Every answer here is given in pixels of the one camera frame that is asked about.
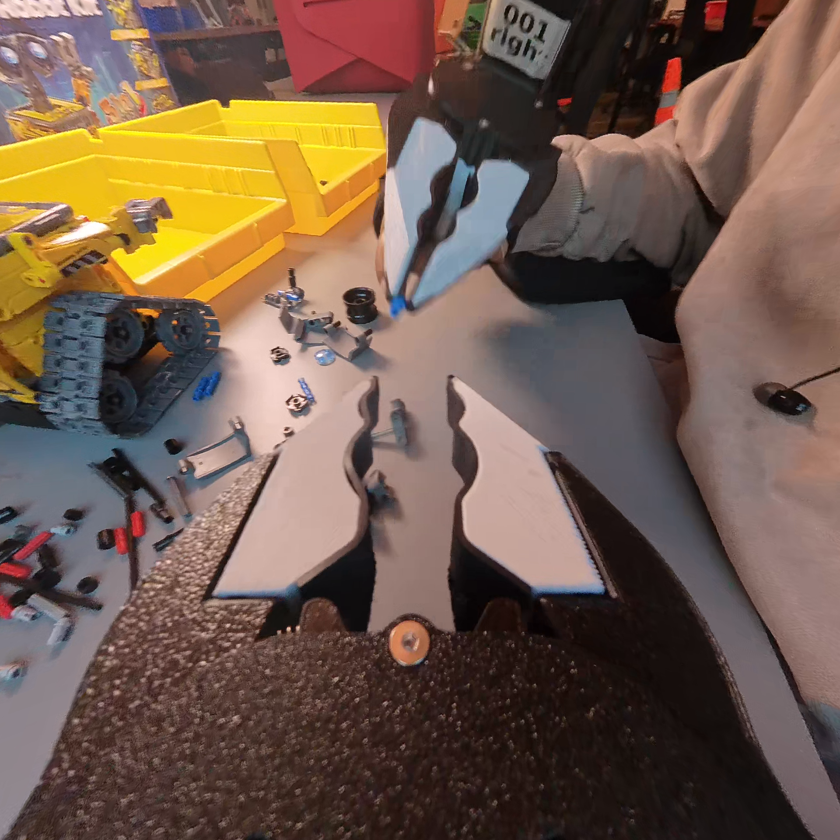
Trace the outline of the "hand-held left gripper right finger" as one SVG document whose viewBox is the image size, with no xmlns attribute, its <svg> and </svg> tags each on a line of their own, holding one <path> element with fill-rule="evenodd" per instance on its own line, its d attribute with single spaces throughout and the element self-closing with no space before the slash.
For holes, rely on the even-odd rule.
<svg viewBox="0 0 840 840">
<path fill-rule="evenodd" d="M 455 500 L 448 587 L 455 627 L 508 599 L 611 601 L 615 586 L 558 456 L 458 377 L 447 380 Z"/>
</svg>

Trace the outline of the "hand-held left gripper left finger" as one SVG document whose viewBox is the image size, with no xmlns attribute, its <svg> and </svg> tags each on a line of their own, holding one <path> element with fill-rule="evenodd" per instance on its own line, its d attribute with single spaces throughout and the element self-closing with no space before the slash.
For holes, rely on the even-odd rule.
<svg viewBox="0 0 840 840">
<path fill-rule="evenodd" d="M 379 400 L 378 378 L 367 377 L 279 446 L 211 597 L 270 600 L 289 617 L 321 597 L 347 629 L 368 629 L 375 557 L 364 478 Z"/>
</svg>

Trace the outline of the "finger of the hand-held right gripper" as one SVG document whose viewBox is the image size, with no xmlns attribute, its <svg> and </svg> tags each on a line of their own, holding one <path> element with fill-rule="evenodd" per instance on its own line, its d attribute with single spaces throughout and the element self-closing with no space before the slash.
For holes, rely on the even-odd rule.
<svg viewBox="0 0 840 840">
<path fill-rule="evenodd" d="M 440 213 L 413 259 L 413 311 L 439 298 L 497 250 L 529 181 L 528 170 L 510 160 L 478 165 L 456 160 Z"/>
<path fill-rule="evenodd" d="M 432 182 L 455 157 L 456 143 L 438 122 L 417 119 L 385 178 L 385 291 L 403 294 L 407 308 L 421 308 L 460 278 L 459 255 L 448 244 L 433 246 L 414 291 L 406 291 L 417 247 L 418 225 L 433 205 Z"/>
</svg>

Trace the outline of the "dark beam with axle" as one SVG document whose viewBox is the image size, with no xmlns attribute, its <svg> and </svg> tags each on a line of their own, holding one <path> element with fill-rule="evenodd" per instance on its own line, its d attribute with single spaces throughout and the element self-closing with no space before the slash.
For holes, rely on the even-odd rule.
<svg viewBox="0 0 840 840">
<path fill-rule="evenodd" d="M 411 423 L 404 400 L 395 398 L 391 402 L 388 427 L 371 433 L 373 446 L 394 448 L 404 453 L 411 447 Z"/>
</svg>

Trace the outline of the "yellow parts tray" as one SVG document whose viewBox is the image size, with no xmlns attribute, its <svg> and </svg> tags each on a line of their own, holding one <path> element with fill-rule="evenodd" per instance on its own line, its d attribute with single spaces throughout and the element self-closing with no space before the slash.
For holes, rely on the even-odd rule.
<svg viewBox="0 0 840 840">
<path fill-rule="evenodd" d="M 284 203 L 294 234 L 323 235 L 377 192 L 385 135 L 372 102 L 216 100 L 101 129 L 139 183 Z"/>
<path fill-rule="evenodd" d="M 153 245 L 113 261 L 144 293 L 209 301 L 285 246 L 292 208 L 267 171 L 143 161 L 103 152 L 60 154 L 39 163 L 3 148 L 2 200 L 66 203 L 77 215 L 106 216 L 132 199 L 162 197 L 172 219 Z"/>
</svg>

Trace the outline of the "person's right forearm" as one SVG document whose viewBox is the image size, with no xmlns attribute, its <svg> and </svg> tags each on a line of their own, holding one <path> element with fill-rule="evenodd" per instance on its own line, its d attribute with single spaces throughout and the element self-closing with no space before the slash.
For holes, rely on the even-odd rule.
<svg viewBox="0 0 840 840">
<path fill-rule="evenodd" d="M 645 259 L 683 287 L 739 199 L 745 160 L 729 143 L 695 143 L 671 119 L 637 139 L 564 135 L 554 186 L 522 226 L 514 254 Z"/>
</svg>

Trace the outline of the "orange traffic cone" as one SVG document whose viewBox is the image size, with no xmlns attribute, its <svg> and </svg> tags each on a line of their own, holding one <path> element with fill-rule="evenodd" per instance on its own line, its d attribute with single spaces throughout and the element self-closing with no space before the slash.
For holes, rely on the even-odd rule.
<svg viewBox="0 0 840 840">
<path fill-rule="evenodd" d="M 661 84 L 658 107 L 654 115 L 657 127 L 674 117 L 676 104 L 681 90 L 682 61 L 680 57 L 668 60 Z"/>
</svg>

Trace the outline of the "black long axle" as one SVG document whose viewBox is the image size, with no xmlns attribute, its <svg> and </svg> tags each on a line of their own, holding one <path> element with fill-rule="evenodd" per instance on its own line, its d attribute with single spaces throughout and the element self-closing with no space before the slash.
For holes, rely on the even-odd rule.
<svg viewBox="0 0 840 840">
<path fill-rule="evenodd" d="M 150 513 L 164 524 L 171 524 L 174 516 L 165 497 L 146 478 L 144 473 L 119 448 L 113 448 L 112 454 L 100 462 L 90 462 L 87 466 L 122 499 L 129 500 L 141 491 L 150 499 Z"/>
<path fill-rule="evenodd" d="M 129 561 L 129 588 L 133 592 L 140 582 L 140 555 L 137 545 L 139 537 L 134 532 L 134 525 L 136 522 L 143 523 L 143 521 L 141 515 L 135 509 L 132 492 L 129 492 L 123 499 L 123 509 L 125 555 Z"/>
</svg>

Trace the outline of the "grey axle assembly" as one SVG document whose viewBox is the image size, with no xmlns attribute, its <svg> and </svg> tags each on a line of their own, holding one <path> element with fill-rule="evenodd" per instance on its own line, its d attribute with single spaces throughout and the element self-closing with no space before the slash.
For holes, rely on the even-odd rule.
<svg viewBox="0 0 840 840">
<path fill-rule="evenodd" d="M 296 270 L 290 267 L 287 270 L 286 285 L 276 291 L 265 294 L 263 302 L 273 308 L 291 309 L 301 305 L 305 298 L 306 292 L 298 284 Z"/>
</svg>

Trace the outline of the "yellow tracked toy robot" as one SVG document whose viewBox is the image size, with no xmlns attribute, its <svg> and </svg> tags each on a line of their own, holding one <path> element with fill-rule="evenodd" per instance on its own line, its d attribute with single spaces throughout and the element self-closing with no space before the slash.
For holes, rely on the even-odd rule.
<svg viewBox="0 0 840 840">
<path fill-rule="evenodd" d="M 2 202 L 3 426 L 137 438 L 214 359 L 214 310 L 140 293 L 113 258 L 154 245 L 171 218 L 162 197 L 98 218 Z"/>
</svg>

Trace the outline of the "pile of small pins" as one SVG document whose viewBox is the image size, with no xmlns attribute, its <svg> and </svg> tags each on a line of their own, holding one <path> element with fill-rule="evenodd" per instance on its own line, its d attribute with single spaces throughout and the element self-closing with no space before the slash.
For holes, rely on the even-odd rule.
<svg viewBox="0 0 840 840">
<path fill-rule="evenodd" d="M 141 550 L 150 522 L 158 521 L 150 508 L 142 510 L 136 498 L 134 503 L 143 523 L 134 525 L 134 532 L 139 537 L 140 582 L 133 592 L 130 591 L 129 561 L 125 555 L 124 523 L 118 528 L 98 531 L 91 544 L 94 554 L 113 561 L 116 570 L 125 573 L 126 603 L 142 581 Z M 117 609 L 117 602 L 107 599 L 108 586 L 117 583 L 115 578 L 108 577 L 107 569 L 93 569 L 87 565 L 78 570 L 60 551 L 60 544 L 72 539 L 84 516 L 81 509 L 69 509 L 54 528 L 37 532 L 20 525 L 2 541 L 2 626 L 39 627 L 45 636 L 43 648 L 50 657 L 57 656 L 67 646 L 82 617 Z"/>
</svg>

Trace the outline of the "person's beige jacket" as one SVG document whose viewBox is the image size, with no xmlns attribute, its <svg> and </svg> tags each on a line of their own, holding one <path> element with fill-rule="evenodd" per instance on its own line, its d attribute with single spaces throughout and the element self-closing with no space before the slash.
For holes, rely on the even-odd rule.
<svg viewBox="0 0 840 840">
<path fill-rule="evenodd" d="M 683 135 L 737 145 L 747 169 L 677 310 L 679 442 L 836 787 L 838 374 L 802 389 L 808 416 L 772 412 L 753 387 L 838 366 L 838 73 L 838 2 L 791 2 L 676 112 Z"/>
</svg>

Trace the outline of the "blue toy set box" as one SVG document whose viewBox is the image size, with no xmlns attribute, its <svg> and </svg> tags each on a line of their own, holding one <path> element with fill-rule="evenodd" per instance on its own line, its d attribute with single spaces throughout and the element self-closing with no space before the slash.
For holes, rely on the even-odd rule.
<svg viewBox="0 0 840 840">
<path fill-rule="evenodd" d="M 174 2 L 2 1 L 1 142 L 175 109 L 151 14 Z"/>
</svg>

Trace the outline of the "grey angled toy bracket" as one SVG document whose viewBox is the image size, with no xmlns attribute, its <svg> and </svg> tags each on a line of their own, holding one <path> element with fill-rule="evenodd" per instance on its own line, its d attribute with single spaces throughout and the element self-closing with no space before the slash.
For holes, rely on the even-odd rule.
<svg viewBox="0 0 840 840">
<path fill-rule="evenodd" d="M 187 455 L 178 462 L 182 476 L 195 480 L 209 480 L 226 470 L 236 467 L 252 456 L 249 436 L 241 417 L 229 420 L 231 433 L 225 438 Z"/>
</svg>

